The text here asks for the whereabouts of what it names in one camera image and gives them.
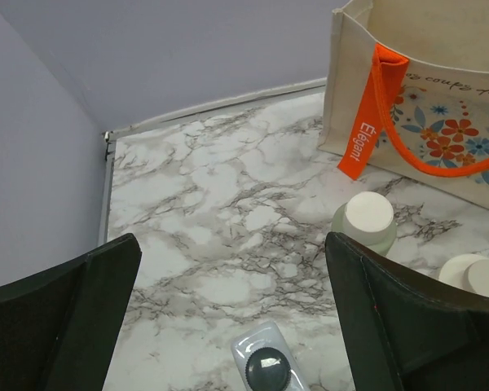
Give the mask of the cream floral canvas bag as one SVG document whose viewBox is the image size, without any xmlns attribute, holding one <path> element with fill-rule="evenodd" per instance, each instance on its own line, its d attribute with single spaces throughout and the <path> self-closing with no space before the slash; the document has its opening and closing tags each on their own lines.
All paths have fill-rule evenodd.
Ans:
<svg viewBox="0 0 489 391">
<path fill-rule="evenodd" d="M 489 1 L 335 9 L 318 146 L 489 209 Z"/>
</svg>

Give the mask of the beige bottle beige cap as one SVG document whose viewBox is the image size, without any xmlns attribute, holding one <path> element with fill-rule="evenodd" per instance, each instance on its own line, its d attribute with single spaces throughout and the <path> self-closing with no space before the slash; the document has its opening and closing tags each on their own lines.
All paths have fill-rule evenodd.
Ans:
<svg viewBox="0 0 489 391">
<path fill-rule="evenodd" d="M 489 258 L 478 254 L 453 257 L 440 269 L 438 281 L 466 292 L 489 297 Z"/>
</svg>

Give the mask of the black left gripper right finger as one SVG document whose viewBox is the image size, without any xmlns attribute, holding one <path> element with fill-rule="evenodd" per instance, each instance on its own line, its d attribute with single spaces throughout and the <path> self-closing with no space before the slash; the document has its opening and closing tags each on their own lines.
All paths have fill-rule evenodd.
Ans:
<svg viewBox="0 0 489 391">
<path fill-rule="evenodd" d="M 489 390 L 489 297 L 342 233 L 328 233 L 325 255 L 357 390 Z"/>
</svg>

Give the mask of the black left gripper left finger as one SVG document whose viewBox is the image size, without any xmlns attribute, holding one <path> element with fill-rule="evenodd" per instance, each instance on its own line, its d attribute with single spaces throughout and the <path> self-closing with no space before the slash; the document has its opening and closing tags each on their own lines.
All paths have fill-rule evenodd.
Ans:
<svg viewBox="0 0 489 391">
<path fill-rule="evenodd" d="M 134 235 L 0 287 L 0 390 L 101 390 L 142 251 Z"/>
</svg>

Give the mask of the green bottle white cap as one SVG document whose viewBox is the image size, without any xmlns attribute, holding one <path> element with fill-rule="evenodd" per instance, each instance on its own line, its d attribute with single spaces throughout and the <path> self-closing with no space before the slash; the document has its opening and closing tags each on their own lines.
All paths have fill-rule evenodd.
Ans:
<svg viewBox="0 0 489 391">
<path fill-rule="evenodd" d="M 344 233 L 385 257 L 396 240 L 394 208 L 383 195 L 362 191 L 334 213 L 331 232 Z"/>
</svg>

